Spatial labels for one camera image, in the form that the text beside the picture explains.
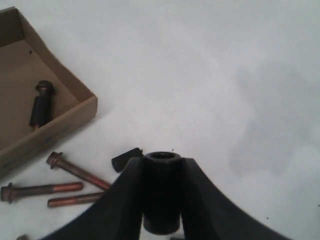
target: black cylindrical spacer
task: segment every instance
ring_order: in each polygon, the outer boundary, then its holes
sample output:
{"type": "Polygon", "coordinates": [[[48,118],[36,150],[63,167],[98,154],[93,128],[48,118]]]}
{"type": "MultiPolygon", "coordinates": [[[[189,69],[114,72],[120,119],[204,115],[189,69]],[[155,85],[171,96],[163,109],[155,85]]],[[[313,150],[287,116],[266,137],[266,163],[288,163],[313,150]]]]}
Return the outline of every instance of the black cylindrical spacer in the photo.
{"type": "Polygon", "coordinates": [[[54,87],[50,81],[40,81],[35,89],[39,92],[39,96],[34,99],[29,124],[34,129],[51,121],[52,95],[54,94],[54,87]]]}
{"type": "Polygon", "coordinates": [[[172,152],[144,156],[143,226],[156,235],[180,227],[182,158],[172,152]]]}

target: copper-colored bolt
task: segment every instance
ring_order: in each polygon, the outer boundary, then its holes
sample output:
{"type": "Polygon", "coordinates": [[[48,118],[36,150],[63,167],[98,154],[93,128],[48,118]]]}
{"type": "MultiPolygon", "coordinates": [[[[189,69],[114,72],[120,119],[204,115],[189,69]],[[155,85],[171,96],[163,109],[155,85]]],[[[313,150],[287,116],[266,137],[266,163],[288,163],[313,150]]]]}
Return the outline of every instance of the copper-colored bolt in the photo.
{"type": "Polygon", "coordinates": [[[102,190],[108,190],[110,188],[110,184],[105,182],[104,180],[92,175],[91,173],[81,169],[80,167],[72,164],[71,162],[63,159],[62,157],[62,152],[57,153],[57,152],[52,152],[48,159],[46,160],[46,163],[51,166],[53,169],[54,167],[59,167],[68,173],[84,180],[87,181],[88,183],[91,183],[98,188],[102,190]]]}
{"type": "Polygon", "coordinates": [[[11,204],[17,198],[80,191],[83,188],[84,184],[82,182],[29,187],[13,187],[12,182],[10,182],[8,186],[1,187],[1,201],[11,204]]]}
{"type": "Polygon", "coordinates": [[[29,238],[27,237],[27,235],[22,235],[19,236],[16,240],[29,240],[29,238]]]}
{"type": "Polygon", "coordinates": [[[103,194],[103,192],[99,192],[86,195],[52,198],[48,200],[48,208],[95,203],[103,194]]]}

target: small black rubber piece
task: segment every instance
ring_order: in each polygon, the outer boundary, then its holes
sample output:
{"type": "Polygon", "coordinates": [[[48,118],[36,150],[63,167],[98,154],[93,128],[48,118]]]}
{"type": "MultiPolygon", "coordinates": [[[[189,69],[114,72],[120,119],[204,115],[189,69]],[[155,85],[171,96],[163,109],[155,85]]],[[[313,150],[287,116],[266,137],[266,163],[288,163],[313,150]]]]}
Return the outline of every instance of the small black rubber piece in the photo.
{"type": "Polygon", "coordinates": [[[111,163],[113,166],[113,169],[120,173],[123,169],[125,169],[127,163],[129,162],[130,158],[142,158],[144,155],[142,153],[142,150],[138,147],[127,151],[119,156],[116,156],[112,158],[111,163]]]}

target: white table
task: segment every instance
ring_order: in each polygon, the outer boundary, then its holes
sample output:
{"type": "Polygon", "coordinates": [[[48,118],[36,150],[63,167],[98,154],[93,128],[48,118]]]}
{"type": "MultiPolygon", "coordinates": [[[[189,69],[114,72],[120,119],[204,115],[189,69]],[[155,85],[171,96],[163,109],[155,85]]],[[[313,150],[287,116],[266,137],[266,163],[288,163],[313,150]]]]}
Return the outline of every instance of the white table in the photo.
{"type": "MultiPolygon", "coordinates": [[[[76,181],[49,169],[51,151],[113,182],[112,157],[174,149],[262,223],[320,238],[318,0],[0,2],[10,6],[97,94],[99,110],[1,186],[76,181]]],[[[88,208],[47,209],[50,197],[1,203],[1,240],[39,239],[88,208]]]]}

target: bolt head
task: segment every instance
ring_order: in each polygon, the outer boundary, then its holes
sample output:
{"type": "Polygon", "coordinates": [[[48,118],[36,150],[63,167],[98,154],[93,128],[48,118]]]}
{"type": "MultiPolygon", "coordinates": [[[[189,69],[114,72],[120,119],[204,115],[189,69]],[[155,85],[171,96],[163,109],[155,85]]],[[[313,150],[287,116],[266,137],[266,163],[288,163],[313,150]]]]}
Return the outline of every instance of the bolt head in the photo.
{"type": "Polygon", "coordinates": [[[50,168],[53,169],[56,166],[57,161],[62,158],[62,152],[55,152],[53,151],[48,159],[46,160],[46,163],[50,165],[50,168]]]}
{"type": "Polygon", "coordinates": [[[1,201],[11,204],[14,200],[14,186],[12,182],[8,186],[1,187],[1,201]]]}
{"type": "Polygon", "coordinates": [[[53,94],[55,92],[54,86],[50,81],[41,80],[37,86],[35,86],[35,90],[40,92],[41,90],[46,90],[50,94],[53,94]]]}

